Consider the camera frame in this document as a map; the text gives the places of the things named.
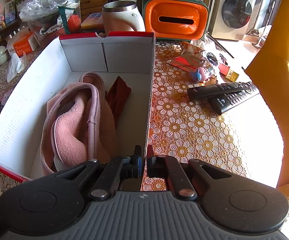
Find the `pink fluffy slippers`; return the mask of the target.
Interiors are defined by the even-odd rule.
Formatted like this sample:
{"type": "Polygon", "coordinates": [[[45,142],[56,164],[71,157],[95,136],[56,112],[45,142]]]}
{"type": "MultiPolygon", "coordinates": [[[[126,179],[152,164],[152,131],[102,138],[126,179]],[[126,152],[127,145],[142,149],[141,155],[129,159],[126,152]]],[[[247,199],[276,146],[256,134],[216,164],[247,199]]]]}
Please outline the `pink fluffy slippers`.
{"type": "Polygon", "coordinates": [[[117,149],[115,120],[98,74],[85,73],[47,102],[40,146],[44,174],[91,159],[107,163],[117,149]]]}

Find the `red cloth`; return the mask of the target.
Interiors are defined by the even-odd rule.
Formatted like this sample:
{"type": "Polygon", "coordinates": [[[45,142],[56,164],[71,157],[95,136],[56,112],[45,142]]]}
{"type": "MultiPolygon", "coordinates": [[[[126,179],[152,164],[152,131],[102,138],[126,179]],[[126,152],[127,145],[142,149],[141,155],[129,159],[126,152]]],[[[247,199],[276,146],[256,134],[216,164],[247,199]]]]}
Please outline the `red cloth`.
{"type": "Polygon", "coordinates": [[[123,108],[130,94],[131,88],[128,87],[120,76],[118,76],[105,96],[105,99],[113,114],[115,127],[117,127],[119,117],[123,112],[123,108]]]}

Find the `black remote control upper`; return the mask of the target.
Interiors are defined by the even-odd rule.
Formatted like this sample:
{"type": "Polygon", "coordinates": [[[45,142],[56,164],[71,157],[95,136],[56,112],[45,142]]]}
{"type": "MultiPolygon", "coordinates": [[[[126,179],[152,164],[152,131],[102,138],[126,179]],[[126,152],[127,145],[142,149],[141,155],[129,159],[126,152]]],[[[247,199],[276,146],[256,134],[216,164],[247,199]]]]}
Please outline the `black remote control upper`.
{"type": "Polygon", "coordinates": [[[216,95],[241,92],[243,90],[253,89],[256,86],[252,82],[227,82],[207,86],[199,86],[187,89],[187,95],[191,101],[210,98],[216,95]]]}

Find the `black remote control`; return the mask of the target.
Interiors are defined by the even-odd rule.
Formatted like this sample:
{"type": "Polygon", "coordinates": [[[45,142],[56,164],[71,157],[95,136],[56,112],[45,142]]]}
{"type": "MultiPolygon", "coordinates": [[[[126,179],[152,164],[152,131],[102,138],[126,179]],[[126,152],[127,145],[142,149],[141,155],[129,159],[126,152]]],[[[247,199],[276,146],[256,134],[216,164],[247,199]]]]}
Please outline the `black remote control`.
{"type": "Polygon", "coordinates": [[[216,114],[222,115],[223,113],[233,109],[243,102],[246,102],[257,94],[259,94],[259,90],[254,86],[239,92],[210,97],[208,98],[208,103],[216,114]]]}
{"type": "Polygon", "coordinates": [[[241,92],[243,90],[253,89],[256,86],[252,82],[227,82],[207,86],[199,86],[187,89],[187,95],[191,101],[210,98],[216,95],[241,92]]]}

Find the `black remote control lower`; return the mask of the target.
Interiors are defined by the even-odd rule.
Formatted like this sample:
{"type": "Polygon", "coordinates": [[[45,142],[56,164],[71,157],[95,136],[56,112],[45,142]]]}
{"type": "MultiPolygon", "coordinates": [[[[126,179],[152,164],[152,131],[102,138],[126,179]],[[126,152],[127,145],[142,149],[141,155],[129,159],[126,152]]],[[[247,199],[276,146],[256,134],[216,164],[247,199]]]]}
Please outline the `black remote control lower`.
{"type": "Polygon", "coordinates": [[[222,115],[223,113],[233,109],[243,102],[246,102],[257,94],[259,94],[259,90],[254,86],[239,92],[210,97],[208,98],[208,103],[216,114],[222,115]]]}

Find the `pink and blue small toy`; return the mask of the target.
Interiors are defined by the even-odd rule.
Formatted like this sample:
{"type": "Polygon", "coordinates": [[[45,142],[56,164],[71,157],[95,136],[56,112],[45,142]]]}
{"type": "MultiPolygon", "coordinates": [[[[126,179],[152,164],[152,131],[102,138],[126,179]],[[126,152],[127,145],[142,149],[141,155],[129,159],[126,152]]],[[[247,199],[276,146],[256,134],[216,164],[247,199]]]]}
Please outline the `pink and blue small toy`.
{"type": "Polygon", "coordinates": [[[190,72],[190,77],[196,82],[205,82],[208,81],[215,71],[213,68],[198,67],[193,72],[190,72]]]}

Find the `orange snack packet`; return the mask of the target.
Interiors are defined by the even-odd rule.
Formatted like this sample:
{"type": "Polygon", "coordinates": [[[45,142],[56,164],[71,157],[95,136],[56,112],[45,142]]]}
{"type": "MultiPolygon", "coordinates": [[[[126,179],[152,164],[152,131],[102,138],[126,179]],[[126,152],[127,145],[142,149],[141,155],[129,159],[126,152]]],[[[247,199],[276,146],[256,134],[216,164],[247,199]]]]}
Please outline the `orange snack packet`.
{"type": "Polygon", "coordinates": [[[168,60],[168,64],[189,73],[195,72],[199,67],[207,66],[208,63],[204,57],[205,50],[189,42],[181,42],[180,48],[180,55],[168,60]]]}

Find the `red and white cardboard box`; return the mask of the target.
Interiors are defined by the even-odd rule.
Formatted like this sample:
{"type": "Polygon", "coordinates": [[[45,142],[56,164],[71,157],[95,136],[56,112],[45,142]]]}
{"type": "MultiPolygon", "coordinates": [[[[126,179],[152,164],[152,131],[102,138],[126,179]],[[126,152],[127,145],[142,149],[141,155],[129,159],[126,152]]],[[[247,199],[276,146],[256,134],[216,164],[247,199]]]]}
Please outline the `red and white cardboard box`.
{"type": "Polygon", "coordinates": [[[153,33],[55,38],[25,71],[0,113],[0,172],[19,182],[44,174],[40,145],[47,102],[87,72],[104,81],[116,120],[117,153],[131,154],[136,145],[145,147],[154,59],[153,33]]]}

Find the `small yellow box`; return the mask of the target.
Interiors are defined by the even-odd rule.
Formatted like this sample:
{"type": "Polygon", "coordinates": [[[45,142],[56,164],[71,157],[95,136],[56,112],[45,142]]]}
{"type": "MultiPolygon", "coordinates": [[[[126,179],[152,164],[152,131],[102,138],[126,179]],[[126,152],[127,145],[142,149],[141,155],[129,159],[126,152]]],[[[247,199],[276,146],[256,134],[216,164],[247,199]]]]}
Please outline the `small yellow box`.
{"type": "Polygon", "coordinates": [[[239,74],[229,69],[225,78],[230,80],[231,82],[236,82],[239,77],[239,74]]]}

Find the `colourful flat plastic box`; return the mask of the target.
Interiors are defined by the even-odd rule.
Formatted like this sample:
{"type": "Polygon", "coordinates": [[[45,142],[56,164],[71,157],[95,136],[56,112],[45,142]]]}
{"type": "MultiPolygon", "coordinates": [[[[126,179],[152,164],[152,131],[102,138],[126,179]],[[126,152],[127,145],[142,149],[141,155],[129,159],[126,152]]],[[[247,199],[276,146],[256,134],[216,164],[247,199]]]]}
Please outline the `colourful flat plastic box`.
{"type": "Polygon", "coordinates": [[[102,13],[93,13],[89,15],[81,24],[81,28],[83,31],[96,31],[103,30],[103,18],[102,13]]]}

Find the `orange and green tissue box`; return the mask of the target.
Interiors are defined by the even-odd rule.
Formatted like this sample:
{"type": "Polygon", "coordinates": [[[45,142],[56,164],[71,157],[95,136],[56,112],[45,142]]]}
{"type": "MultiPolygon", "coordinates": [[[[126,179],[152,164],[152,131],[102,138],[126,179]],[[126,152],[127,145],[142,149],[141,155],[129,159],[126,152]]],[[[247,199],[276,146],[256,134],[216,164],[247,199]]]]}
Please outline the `orange and green tissue box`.
{"type": "Polygon", "coordinates": [[[206,31],[209,9],[202,0],[143,0],[147,32],[168,40],[199,40],[206,31]]]}

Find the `yellow giraffe-shaped chair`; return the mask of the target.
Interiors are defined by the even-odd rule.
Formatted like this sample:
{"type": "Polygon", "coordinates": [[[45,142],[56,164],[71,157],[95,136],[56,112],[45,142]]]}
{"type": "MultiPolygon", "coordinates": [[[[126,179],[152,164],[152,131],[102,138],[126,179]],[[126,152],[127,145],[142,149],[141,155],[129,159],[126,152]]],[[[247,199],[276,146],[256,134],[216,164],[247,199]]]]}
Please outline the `yellow giraffe-shaped chair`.
{"type": "Polygon", "coordinates": [[[246,73],[278,124],[284,144],[278,186],[289,185],[289,0],[281,0],[269,35],[246,73]]]}

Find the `orange and white carton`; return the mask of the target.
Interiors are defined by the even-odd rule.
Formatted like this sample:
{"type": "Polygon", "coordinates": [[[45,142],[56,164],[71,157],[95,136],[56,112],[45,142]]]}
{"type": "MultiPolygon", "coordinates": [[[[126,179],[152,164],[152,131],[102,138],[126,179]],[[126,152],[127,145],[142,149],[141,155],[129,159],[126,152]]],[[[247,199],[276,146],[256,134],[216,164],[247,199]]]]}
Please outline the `orange and white carton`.
{"type": "Polygon", "coordinates": [[[24,54],[35,51],[38,46],[38,41],[29,27],[24,27],[8,41],[6,49],[10,56],[16,54],[18,57],[22,57],[24,54]]]}

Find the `green ceramic lidded jar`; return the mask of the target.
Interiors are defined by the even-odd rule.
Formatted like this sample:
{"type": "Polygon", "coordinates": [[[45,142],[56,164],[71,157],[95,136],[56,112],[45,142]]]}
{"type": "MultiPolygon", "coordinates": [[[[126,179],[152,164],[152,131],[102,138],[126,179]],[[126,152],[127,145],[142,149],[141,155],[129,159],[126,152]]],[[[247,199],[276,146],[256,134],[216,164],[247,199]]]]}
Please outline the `green ceramic lidded jar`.
{"type": "Polygon", "coordinates": [[[8,61],[8,50],[5,46],[0,46],[0,66],[5,64],[8,61]]]}

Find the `washing machine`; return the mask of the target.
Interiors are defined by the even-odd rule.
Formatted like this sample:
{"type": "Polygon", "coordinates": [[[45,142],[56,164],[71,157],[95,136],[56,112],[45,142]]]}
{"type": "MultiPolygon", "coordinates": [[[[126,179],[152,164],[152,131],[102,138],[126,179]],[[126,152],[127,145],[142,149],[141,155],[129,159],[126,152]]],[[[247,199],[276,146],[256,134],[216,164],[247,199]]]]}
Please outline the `washing machine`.
{"type": "Polygon", "coordinates": [[[222,40],[242,40],[256,0],[220,0],[211,36],[222,40]]]}

